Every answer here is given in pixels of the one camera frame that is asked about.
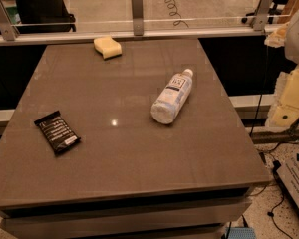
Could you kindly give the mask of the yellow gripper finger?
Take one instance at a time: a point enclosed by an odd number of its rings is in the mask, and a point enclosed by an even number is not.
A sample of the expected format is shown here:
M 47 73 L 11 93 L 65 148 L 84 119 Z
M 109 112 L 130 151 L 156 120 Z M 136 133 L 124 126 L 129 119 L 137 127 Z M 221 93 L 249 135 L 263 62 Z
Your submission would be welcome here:
M 273 48 L 283 47 L 285 45 L 287 29 L 288 24 L 283 24 L 281 27 L 266 37 L 264 44 Z
M 271 105 L 265 126 L 289 128 L 299 119 L 299 66 L 290 73 L 281 72 L 276 81 L 274 102 Z

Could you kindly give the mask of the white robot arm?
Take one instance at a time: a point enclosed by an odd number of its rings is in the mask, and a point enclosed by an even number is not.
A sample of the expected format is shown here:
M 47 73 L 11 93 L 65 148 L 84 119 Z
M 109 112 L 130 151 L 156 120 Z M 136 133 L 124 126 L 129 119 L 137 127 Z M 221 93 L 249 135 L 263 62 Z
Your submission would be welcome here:
M 285 57 L 296 64 L 290 73 L 281 72 L 277 78 L 274 102 L 265 126 L 274 132 L 288 129 L 299 119 L 299 9 L 291 20 L 265 39 L 273 48 L 284 48 Z

